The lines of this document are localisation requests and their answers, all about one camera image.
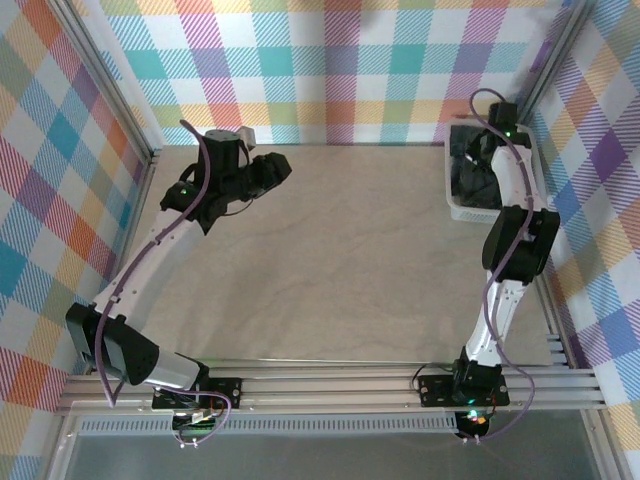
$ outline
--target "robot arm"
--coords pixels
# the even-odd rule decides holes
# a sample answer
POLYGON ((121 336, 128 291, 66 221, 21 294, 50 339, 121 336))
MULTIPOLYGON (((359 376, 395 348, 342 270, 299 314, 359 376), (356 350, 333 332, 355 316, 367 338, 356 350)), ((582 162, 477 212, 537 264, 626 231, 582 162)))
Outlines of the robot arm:
POLYGON ((134 252, 118 276, 95 298, 90 306, 72 305, 66 315, 76 350, 95 364, 95 336, 100 316, 113 302, 104 329, 102 358, 107 373, 132 385, 146 382, 164 387, 205 389, 208 368, 190 358, 158 347, 140 332, 151 307, 161 294, 172 270, 207 235, 213 223, 224 216, 229 203, 249 201, 280 185, 291 173, 282 155, 270 153, 253 159, 248 129, 227 132, 212 130, 203 137, 210 165, 210 181, 204 182, 205 157, 190 165, 180 181, 162 199, 160 211, 141 247, 134 252), (192 181, 188 178, 194 174, 192 181), (193 203, 199 192, 206 194, 195 209, 168 235, 159 236, 193 203), (124 289, 115 289, 132 263, 138 262, 124 289))
MULTIPOLYGON (((525 163, 529 178, 533 179, 531 150, 524 145, 516 145, 516 149, 525 163)), ((517 212, 518 208, 523 210, 528 208, 525 197, 526 189, 524 179, 522 178, 520 168, 516 164, 516 158, 509 148, 498 147, 496 149, 491 162, 491 168, 496 174, 500 186, 500 196, 504 207, 503 211, 505 209, 507 209, 507 211, 511 209, 511 211, 517 212)), ((533 206, 539 217, 543 211, 546 212, 545 209, 547 205, 540 197, 534 181, 531 182, 531 185, 533 188, 533 206)), ((510 235, 507 238, 504 230, 510 228, 512 232, 517 232, 522 225, 522 222, 518 222, 518 219, 510 221, 510 227, 505 225, 505 223, 505 217, 502 217, 501 214, 501 217, 496 221, 484 246, 483 266, 487 269, 487 281, 491 279, 491 274, 502 258, 500 252, 496 251, 498 249, 497 244, 500 243, 500 248, 502 248, 502 253, 504 253, 504 246, 506 245, 508 247, 510 241, 513 239, 510 235)), ((547 220, 547 227, 549 226, 553 227, 547 220)), ((531 235, 528 241, 532 243, 529 246, 535 246, 534 242, 544 241, 544 238, 545 237, 534 239, 533 235, 531 235)), ((548 249, 551 249, 551 243, 543 243, 545 243, 543 246, 548 246, 548 249)), ((507 275, 501 281, 493 282, 490 286, 488 298, 489 313, 490 318, 494 319, 494 330, 501 339, 501 342, 504 342, 507 336, 518 303, 524 296, 533 277, 538 275, 544 268, 548 254, 549 251, 546 251, 546 249, 544 251, 540 248, 538 250, 532 250, 529 255, 531 257, 529 261, 523 263, 524 259, 522 258, 517 261, 518 263, 514 261, 511 272, 507 272, 507 275)), ((479 365, 489 367, 500 365, 501 358, 495 348, 495 344, 496 342, 489 333, 489 329, 484 320, 484 312, 481 311, 475 330, 465 347, 469 360, 477 361, 479 365)))
MULTIPOLYGON (((515 132, 515 123, 510 131, 515 132)), ((559 215, 546 209, 547 205, 536 188, 531 167, 531 143, 527 134, 512 133, 511 136, 530 179, 534 212, 527 235, 518 243, 506 266, 488 288, 489 318, 501 345, 520 300, 533 279, 542 273, 560 227, 559 215)), ((498 265, 516 239, 529 208, 522 171, 508 147, 498 145, 495 148, 491 168, 498 179, 503 206, 482 252, 487 281, 494 277, 498 265)), ((454 363, 454 402, 476 405, 509 403, 502 377, 502 358, 496 343, 485 321, 485 312, 481 310, 471 338, 454 363)))

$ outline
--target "plaid backdrop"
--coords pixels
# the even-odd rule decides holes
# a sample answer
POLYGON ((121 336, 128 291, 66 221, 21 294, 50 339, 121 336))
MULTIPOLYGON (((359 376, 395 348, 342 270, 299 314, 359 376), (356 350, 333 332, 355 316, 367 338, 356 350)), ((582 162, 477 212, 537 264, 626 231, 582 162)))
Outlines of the plaid backdrop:
POLYGON ((0 13, 0 479, 35 476, 76 354, 64 326, 114 267, 142 161, 45 0, 0 13))
POLYGON ((640 478, 640 0, 600 2, 534 120, 562 322, 640 478))
POLYGON ((520 93, 570 1, 100 3, 89 15, 76 1, 169 144, 193 143, 183 117, 200 130, 251 126, 259 143, 403 144, 442 142, 478 87, 520 93))

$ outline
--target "robotic arm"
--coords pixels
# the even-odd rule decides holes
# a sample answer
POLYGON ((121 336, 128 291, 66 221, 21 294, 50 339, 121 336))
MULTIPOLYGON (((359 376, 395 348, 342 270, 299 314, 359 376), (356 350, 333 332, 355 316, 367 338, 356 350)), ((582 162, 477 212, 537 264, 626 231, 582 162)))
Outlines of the robotic arm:
POLYGON ((187 167, 180 180, 167 190, 160 202, 162 210, 127 265, 90 306, 75 303, 66 315, 76 349, 95 365, 96 328, 107 304, 112 302, 104 329, 103 363, 107 373, 132 385, 146 382, 180 390, 210 390, 208 367, 161 349, 140 332, 171 271, 207 235, 213 223, 227 213, 229 203, 259 198, 291 173, 283 155, 269 153, 253 160, 249 157, 255 143, 250 129, 243 127, 236 133, 211 130, 203 141, 211 159, 208 185, 204 185, 206 157, 200 151, 198 162, 187 167), (162 240, 157 240, 158 234, 187 210, 203 188, 206 193, 196 208, 162 240), (140 257, 139 253, 150 244, 153 248, 140 257), (139 263, 116 295, 116 286, 133 262, 139 263))
POLYGON ((531 184, 533 216, 527 234, 497 277, 498 266, 525 224, 530 208, 527 189, 518 159, 498 135, 485 130, 467 150, 469 158, 488 163, 495 173, 502 200, 502 209, 482 252, 487 281, 495 277, 486 289, 488 314, 495 335, 485 321, 483 307, 473 334, 454 362, 453 375, 418 377, 423 406, 495 407, 509 404, 498 342, 500 346, 503 344, 520 300, 533 279, 542 273, 560 226, 559 215, 547 210, 536 188, 531 141, 527 133, 518 132, 516 118, 516 105, 501 102, 491 106, 488 123, 511 140, 522 159, 531 184))

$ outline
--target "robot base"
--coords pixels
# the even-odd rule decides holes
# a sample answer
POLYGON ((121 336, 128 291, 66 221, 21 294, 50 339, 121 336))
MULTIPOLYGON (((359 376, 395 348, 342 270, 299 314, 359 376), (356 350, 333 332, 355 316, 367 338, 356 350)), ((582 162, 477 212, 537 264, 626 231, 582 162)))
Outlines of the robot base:
MULTIPOLYGON (((200 382, 200 390, 203 392, 218 392, 229 397, 231 406, 234 409, 240 407, 240 397, 242 396, 241 378, 206 378, 200 382)), ((190 412, 194 409, 214 409, 220 410, 225 407, 223 400, 194 395, 183 395, 167 390, 156 390, 151 409, 153 411, 171 410, 173 412, 190 412)))
POLYGON ((475 396, 467 403, 453 398, 454 377, 452 375, 421 375, 418 377, 420 404, 423 407, 504 407, 509 405, 509 393, 504 377, 500 377, 499 387, 488 396, 475 396))

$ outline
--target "white tray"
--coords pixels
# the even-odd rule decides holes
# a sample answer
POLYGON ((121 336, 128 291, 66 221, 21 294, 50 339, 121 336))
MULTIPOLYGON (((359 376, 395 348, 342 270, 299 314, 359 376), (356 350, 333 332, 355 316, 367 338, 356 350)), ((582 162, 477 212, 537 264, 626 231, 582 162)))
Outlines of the white tray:
MULTIPOLYGON (((451 158, 450 142, 451 142, 451 126, 452 125, 468 125, 471 127, 481 127, 482 124, 475 118, 454 118, 447 124, 447 132, 444 140, 444 181, 445 191, 447 196, 447 203, 451 208, 451 218, 454 220, 460 220, 463 222, 478 222, 478 223, 494 223, 500 210, 491 210, 487 208, 472 208, 463 207, 458 202, 458 198, 451 194, 451 164, 453 159, 451 158)), ((533 168, 533 176, 540 192, 540 197, 544 200, 547 199, 547 189, 544 183, 544 176, 542 174, 542 165, 540 164, 540 155, 538 152, 538 145, 533 135, 533 131, 524 125, 517 125, 519 132, 526 132, 531 139, 531 163, 533 168)))

